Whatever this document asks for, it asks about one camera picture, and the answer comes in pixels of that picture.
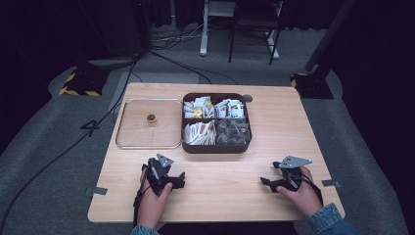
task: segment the black organizer box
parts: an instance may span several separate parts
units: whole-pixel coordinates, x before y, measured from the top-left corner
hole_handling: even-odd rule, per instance
[[[196,98],[209,96],[211,102],[215,105],[222,102],[225,99],[235,99],[240,100],[244,103],[244,113],[245,113],[245,120],[248,124],[248,132],[250,133],[251,140],[253,139],[253,133],[251,132],[251,125],[250,125],[250,118],[248,117],[247,105],[246,101],[243,96],[236,94],[236,93],[189,93],[183,97],[183,106],[184,102],[191,102],[195,101]],[[190,123],[196,122],[203,122],[207,123],[212,119],[218,118],[184,118],[184,111],[182,108],[182,139],[183,138],[183,129],[184,127]],[[250,146],[250,142],[247,142],[244,145],[189,145],[186,144],[184,141],[182,143],[183,150],[190,154],[240,154],[244,153],[248,150]]]

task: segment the denim sleeve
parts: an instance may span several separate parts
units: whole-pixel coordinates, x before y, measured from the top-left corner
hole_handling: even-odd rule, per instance
[[[313,214],[308,220],[316,234],[360,234],[350,223],[344,221],[336,205],[329,204],[321,211]]]
[[[160,233],[146,226],[135,226],[131,235],[160,235]]]

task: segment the black stand base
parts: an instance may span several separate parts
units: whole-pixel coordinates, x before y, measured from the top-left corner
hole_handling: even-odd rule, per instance
[[[302,99],[334,99],[327,82],[316,79],[314,74],[294,73],[290,76],[290,81]]]
[[[109,70],[73,70],[59,94],[101,96]]]

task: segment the person's left hand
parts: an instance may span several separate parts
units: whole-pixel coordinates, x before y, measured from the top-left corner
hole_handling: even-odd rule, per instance
[[[140,179],[143,178],[144,172],[145,170],[143,170]],[[141,200],[140,208],[138,210],[137,225],[146,226],[157,230],[157,228],[160,227],[158,223],[162,215],[164,214],[165,204],[167,202],[167,198],[171,192],[173,184],[167,183],[159,196],[155,194],[151,187],[149,187],[150,183],[146,179],[144,181],[143,186],[143,191],[145,191],[145,193],[143,195],[143,199]]]

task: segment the transparent tray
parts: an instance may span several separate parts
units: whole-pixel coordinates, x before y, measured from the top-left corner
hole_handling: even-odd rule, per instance
[[[182,102],[143,98],[125,102],[115,142],[121,149],[174,149],[181,140]]]

